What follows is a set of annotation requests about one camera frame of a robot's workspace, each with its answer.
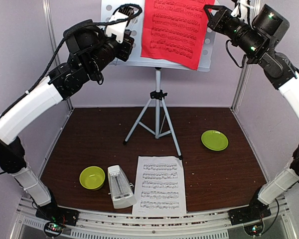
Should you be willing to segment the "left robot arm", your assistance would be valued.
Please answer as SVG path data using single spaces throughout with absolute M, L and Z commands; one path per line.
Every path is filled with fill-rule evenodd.
M 128 60 L 134 39 L 128 22 L 97 23 L 85 20 L 64 31 L 62 44 L 69 51 L 67 62 L 47 67 L 37 82 L 0 115 L 0 168 L 10 174 L 33 198 L 51 221 L 62 216 L 52 194 L 25 161 L 19 139 L 41 114 L 70 98 L 88 81 L 104 80 L 102 70 L 114 59 Z

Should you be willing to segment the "red sheet music page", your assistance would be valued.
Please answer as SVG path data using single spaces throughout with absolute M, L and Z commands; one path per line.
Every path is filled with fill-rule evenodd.
M 145 1 L 141 57 L 197 70 L 207 32 L 204 6 L 213 0 Z

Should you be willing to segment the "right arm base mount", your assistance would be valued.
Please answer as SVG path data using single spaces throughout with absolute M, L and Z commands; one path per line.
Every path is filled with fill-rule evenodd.
M 228 211 L 231 225 L 244 224 L 260 220 L 271 215 L 269 206 L 258 200 L 259 191 L 260 189 L 254 193 L 248 206 L 231 209 Z

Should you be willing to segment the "white sheet music page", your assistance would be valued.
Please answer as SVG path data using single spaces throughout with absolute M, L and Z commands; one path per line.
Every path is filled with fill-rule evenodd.
M 132 215 L 182 217 L 187 213 L 182 160 L 174 156 L 140 156 Z

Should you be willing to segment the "white folding music stand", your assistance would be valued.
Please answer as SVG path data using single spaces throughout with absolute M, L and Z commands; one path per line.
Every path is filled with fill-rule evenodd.
M 119 19 L 123 14 L 114 13 L 115 10 L 121 8 L 124 4 L 137 4 L 142 9 L 145 8 L 144 0 L 103 0 L 101 1 L 101 20 L 113 21 L 115 19 Z M 172 135 L 175 148 L 177 151 L 177 157 L 182 160 L 182 154 L 180 151 L 180 147 L 176 138 L 176 134 L 170 119 L 170 115 L 165 103 L 165 97 L 167 93 L 164 93 L 161 89 L 161 69 L 169 68 L 169 69 L 183 69 L 186 68 L 184 66 L 180 66 L 176 63 L 172 63 L 167 60 L 142 60 L 140 56 L 137 54 L 141 53 L 141 46 L 135 45 L 133 47 L 132 53 L 129 56 L 128 61 L 123 60 L 114 60 L 112 65 L 125 65 L 125 66 L 138 66 L 138 67 L 153 67 L 155 68 L 155 90 L 149 94 L 149 100 L 143 107 L 141 113 L 136 119 L 134 125 L 130 129 L 128 135 L 123 141 L 123 145 L 126 145 L 132 136 L 134 130 L 138 125 L 142 126 L 144 129 L 152 133 L 156 139 L 159 139 L 168 134 Z M 142 118 L 150 106 L 151 102 L 155 101 L 155 130 L 150 129 L 144 123 L 142 123 Z

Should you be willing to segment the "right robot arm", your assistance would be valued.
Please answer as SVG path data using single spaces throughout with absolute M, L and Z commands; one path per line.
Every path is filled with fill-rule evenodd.
M 252 25 L 234 17 L 231 10 L 223 5 L 206 4 L 203 9 L 208 18 L 207 26 L 226 35 L 235 47 L 240 47 L 248 64 L 258 64 L 264 70 L 267 79 L 287 100 L 299 119 L 299 69 L 285 54 L 275 51 L 290 26 L 289 21 L 267 4 Z M 298 181 L 299 144 L 287 167 L 255 192 L 245 210 L 246 216 L 257 219 L 267 205 Z

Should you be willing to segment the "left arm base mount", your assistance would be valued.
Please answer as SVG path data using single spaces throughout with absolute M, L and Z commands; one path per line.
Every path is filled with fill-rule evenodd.
M 51 202 L 45 206 L 36 205 L 35 216 L 61 225 L 76 226 L 79 211 L 74 209 L 63 208 Z

